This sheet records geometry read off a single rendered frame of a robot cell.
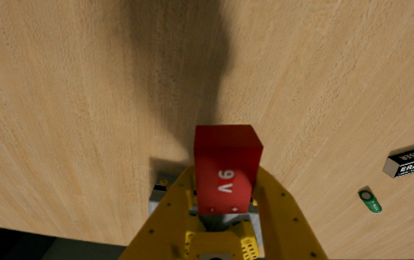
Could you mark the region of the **red 9v battery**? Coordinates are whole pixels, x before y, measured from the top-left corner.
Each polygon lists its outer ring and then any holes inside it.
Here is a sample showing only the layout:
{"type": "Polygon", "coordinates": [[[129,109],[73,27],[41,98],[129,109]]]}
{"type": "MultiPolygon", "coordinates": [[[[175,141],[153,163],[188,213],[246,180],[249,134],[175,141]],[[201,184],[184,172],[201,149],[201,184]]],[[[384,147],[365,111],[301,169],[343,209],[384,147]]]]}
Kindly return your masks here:
{"type": "Polygon", "coordinates": [[[263,150],[251,124],[196,125],[198,214],[246,214],[263,150]]]}

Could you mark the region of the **black and white eraser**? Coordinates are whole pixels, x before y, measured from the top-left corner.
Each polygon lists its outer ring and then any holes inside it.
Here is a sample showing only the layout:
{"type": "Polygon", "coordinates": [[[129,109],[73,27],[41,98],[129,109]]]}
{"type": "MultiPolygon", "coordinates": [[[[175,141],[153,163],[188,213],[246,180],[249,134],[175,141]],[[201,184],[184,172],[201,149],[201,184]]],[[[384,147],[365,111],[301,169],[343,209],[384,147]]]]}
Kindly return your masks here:
{"type": "Polygon", "coordinates": [[[414,149],[387,157],[383,171],[393,179],[414,174],[414,149]]]}

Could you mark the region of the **green aa battery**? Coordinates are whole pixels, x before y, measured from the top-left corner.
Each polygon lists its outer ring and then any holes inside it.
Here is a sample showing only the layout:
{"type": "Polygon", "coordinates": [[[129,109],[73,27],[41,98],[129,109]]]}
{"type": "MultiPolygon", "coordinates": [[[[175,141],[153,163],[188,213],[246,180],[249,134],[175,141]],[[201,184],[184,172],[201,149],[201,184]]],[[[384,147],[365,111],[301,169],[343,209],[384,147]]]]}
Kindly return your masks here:
{"type": "Polygon", "coordinates": [[[380,214],[382,212],[381,205],[369,191],[360,192],[360,199],[374,214],[380,214]]]}

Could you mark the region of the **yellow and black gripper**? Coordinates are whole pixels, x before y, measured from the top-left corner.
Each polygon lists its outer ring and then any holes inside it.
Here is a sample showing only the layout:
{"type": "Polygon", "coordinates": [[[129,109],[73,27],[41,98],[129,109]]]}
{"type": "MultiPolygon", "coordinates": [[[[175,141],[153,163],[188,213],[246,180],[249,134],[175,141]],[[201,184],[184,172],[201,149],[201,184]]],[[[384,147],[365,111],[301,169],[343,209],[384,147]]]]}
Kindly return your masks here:
{"type": "MultiPolygon", "coordinates": [[[[189,210],[196,189],[187,167],[118,260],[184,260],[189,210]]],[[[259,166],[252,192],[265,260],[329,260],[293,195],[259,166]]]]}

